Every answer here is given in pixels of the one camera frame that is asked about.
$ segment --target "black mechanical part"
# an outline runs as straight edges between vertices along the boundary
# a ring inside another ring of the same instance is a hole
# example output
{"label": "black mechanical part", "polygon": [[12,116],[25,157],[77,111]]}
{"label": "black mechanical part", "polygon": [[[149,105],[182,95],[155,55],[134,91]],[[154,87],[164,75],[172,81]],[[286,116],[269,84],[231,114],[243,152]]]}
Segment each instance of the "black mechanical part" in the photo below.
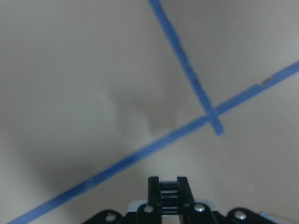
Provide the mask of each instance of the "black mechanical part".
{"label": "black mechanical part", "polygon": [[147,203],[131,209],[124,217],[114,210],[104,210],[83,224],[162,224],[162,216],[167,215],[178,215],[181,224],[274,224],[244,208],[223,216],[207,203],[194,200],[186,177],[160,182],[156,176],[149,178]]}

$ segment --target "blue line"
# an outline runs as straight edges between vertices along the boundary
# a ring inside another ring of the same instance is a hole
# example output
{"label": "blue line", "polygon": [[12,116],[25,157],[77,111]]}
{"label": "blue line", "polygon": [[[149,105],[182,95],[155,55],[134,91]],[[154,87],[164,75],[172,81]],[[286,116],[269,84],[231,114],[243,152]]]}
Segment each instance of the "blue line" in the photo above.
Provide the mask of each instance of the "blue line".
{"label": "blue line", "polygon": [[203,86],[201,85],[197,74],[195,73],[193,67],[191,66],[186,53],[183,50],[183,47],[180,43],[179,37],[168,20],[159,0],[149,0],[153,11],[155,12],[169,42],[172,45],[174,52],[176,53],[178,60],[185,71],[200,103],[202,104],[204,110],[206,111],[207,115],[211,117],[210,123],[213,126],[217,135],[223,134],[223,126],[219,119],[217,118],[218,114],[212,107],[212,103],[209,99],[209,96],[205,92]]}
{"label": "blue line", "polygon": [[[299,61],[290,65],[289,67],[275,73],[266,83],[261,85],[254,85],[245,91],[235,95],[229,100],[217,105],[215,110],[221,115],[228,110],[240,105],[241,103],[249,100],[255,95],[263,92],[264,90],[272,87],[273,85],[283,81],[284,79],[294,75],[299,72]],[[77,196],[89,191],[90,189],[96,187],[97,185],[105,182],[111,177],[117,175],[118,173],[124,171],[125,169],[133,166],[134,164],[140,162],[141,160],[147,158],[153,153],[158,152],[167,145],[172,144],[173,142],[179,140],[180,138],[192,133],[196,129],[203,127],[206,123],[211,121],[211,117],[202,116],[193,121],[187,123],[186,125],[181,126],[180,128],[172,131],[171,133],[165,135],[162,138],[150,143],[149,145],[143,147],[139,151],[133,153],[129,157],[120,160],[116,164],[112,165],[108,169],[101,171],[92,178],[82,182],[81,184],[75,186],[74,188],[58,195],[57,197],[49,200],[48,202],[36,207],[35,209],[25,213],[24,215],[14,219],[8,224],[27,224],[38,217],[46,214],[47,212],[59,207],[60,205],[76,198]]]}

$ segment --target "black bracket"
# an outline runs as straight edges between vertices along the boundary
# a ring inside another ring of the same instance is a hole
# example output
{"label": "black bracket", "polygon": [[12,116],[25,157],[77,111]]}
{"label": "black bracket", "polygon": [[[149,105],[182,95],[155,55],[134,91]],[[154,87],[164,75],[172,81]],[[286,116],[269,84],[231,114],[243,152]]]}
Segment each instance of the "black bracket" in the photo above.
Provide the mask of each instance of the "black bracket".
{"label": "black bracket", "polygon": [[244,208],[221,215],[209,203],[194,200],[186,177],[178,177],[176,182],[150,177],[148,200],[137,204],[124,217],[114,210],[104,210],[83,224],[162,224],[162,216],[167,215],[178,215],[181,224],[274,224]]}

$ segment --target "blue tape strip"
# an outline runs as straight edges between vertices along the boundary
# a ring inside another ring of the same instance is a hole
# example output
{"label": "blue tape strip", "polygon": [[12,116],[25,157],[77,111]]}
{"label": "blue tape strip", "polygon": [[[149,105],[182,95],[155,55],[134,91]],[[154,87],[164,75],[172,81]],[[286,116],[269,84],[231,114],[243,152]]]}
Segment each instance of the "blue tape strip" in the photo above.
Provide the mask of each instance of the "blue tape strip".
{"label": "blue tape strip", "polygon": [[217,135],[223,134],[223,126],[219,119],[217,118],[218,114],[212,107],[212,103],[205,92],[204,88],[202,87],[197,74],[195,73],[193,67],[191,66],[187,55],[185,54],[182,45],[180,44],[180,40],[174,27],[168,20],[159,0],[149,0],[169,42],[172,45],[174,52],[176,53],[178,60],[185,71],[200,103],[202,104],[204,110],[206,111],[207,115],[211,117],[210,123],[213,126]]}
{"label": "blue tape strip", "polygon": [[[262,91],[272,87],[273,85],[283,81],[284,79],[294,75],[299,72],[299,61],[290,65],[289,67],[275,73],[272,78],[268,79],[263,85],[254,85],[247,90],[237,94],[236,96],[230,98],[229,100],[217,105],[215,110],[219,114],[223,114],[228,110],[238,106],[239,104],[245,102],[246,100],[254,97],[255,95],[261,93]],[[117,162],[110,168],[101,171],[92,178],[82,182],[81,184],[75,186],[74,188],[58,195],[57,197],[51,199],[50,201],[38,206],[37,208],[29,211],[28,213],[14,219],[8,224],[27,224],[38,217],[46,214],[47,212],[59,207],[60,205],[76,198],[77,196],[89,191],[90,189],[96,187],[97,185],[105,182],[111,177],[117,175],[118,173],[124,171],[125,169],[133,166],[137,162],[145,159],[151,154],[161,150],[167,145],[172,144],[173,142],[179,140],[180,138],[190,134],[196,129],[201,128],[206,123],[210,122],[211,118],[209,116],[199,117],[186,125],[181,126],[180,128],[174,130],[173,132],[167,134],[166,136],[154,141],[153,143],[145,146],[129,157]]]}

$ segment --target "white surface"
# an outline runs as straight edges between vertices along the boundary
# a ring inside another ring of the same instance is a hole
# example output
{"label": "white surface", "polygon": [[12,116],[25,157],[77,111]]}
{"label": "white surface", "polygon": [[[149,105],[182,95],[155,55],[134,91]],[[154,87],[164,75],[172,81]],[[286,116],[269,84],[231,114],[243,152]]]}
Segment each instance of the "white surface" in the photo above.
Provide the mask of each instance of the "white surface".
{"label": "white surface", "polygon": [[[164,0],[214,105],[299,60],[297,0]],[[0,223],[203,114],[146,0],[0,1]],[[125,212],[147,178],[299,220],[295,75],[33,221]]]}

